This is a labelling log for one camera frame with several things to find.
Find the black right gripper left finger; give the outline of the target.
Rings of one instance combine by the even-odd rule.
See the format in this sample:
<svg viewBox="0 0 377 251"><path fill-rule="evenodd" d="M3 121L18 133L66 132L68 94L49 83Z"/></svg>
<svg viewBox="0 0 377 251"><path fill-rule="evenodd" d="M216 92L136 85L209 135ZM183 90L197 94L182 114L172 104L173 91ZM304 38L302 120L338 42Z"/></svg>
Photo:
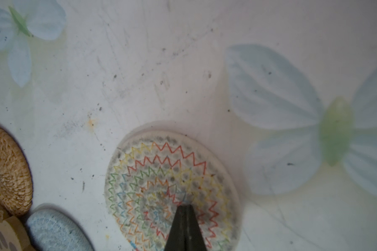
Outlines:
<svg viewBox="0 0 377 251"><path fill-rule="evenodd" d="M185 251L185 205L177 207L164 251Z"/></svg>

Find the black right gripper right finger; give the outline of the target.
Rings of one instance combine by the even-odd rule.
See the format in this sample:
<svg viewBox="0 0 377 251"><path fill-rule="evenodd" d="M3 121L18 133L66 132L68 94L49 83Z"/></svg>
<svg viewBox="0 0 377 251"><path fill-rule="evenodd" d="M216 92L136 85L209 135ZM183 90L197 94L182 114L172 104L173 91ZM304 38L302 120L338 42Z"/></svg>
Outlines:
<svg viewBox="0 0 377 251"><path fill-rule="evenodd" d="M207 251L199 223L192 205L184 206L184 250Z"/></svg>

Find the multicolour zigzag round coaster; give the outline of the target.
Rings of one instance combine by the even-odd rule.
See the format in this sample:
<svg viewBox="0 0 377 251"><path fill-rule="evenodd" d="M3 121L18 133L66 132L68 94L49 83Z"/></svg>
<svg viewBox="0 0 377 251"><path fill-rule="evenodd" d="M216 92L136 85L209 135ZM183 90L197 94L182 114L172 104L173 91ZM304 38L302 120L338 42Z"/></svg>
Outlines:
<svg viewBox="0 0 377 251"><path fill-rule="evenodd" d="M209 251L233 251L239 194L222 162L179 133L148 131L121 141L107 169L109 213L135 251L162 251L178 206L193 206Z"/></svg>

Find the grey-blue woven round coaster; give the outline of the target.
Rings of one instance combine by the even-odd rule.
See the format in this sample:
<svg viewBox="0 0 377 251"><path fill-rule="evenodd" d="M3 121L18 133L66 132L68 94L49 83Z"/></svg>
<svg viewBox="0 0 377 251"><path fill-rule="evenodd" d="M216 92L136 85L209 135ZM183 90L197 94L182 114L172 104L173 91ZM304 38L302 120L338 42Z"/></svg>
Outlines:
<svg viewBox="0 0 377 251"><path fill-rule="evenodd" d="M40 209L26 221L33 247L38 251L92 251L83 231L69 217L54 209Z"/></svg>

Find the cork paw print coaster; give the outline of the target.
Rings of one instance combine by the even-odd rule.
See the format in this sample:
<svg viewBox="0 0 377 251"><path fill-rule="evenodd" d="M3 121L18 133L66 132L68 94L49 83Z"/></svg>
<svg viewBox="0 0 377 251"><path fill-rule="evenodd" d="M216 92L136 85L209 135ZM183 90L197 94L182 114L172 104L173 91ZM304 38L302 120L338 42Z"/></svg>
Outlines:
<svg viewBox="0 0 377 251"><path fill-rule="evenodd" d="M0 251L35 251L21 221L1 206Z"/></svg>

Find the woven rattan round coaster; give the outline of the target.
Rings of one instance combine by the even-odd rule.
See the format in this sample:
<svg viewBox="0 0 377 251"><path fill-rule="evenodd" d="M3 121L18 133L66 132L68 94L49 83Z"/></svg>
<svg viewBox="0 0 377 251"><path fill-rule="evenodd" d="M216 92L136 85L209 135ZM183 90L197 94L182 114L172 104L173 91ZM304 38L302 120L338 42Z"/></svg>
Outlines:
<svg viewBox="0 0 377 251"><path fill-rule="evenodd" d="M0 206L21 216L32 206L33 184L27 160L17 142L0 127Z"/></svg>

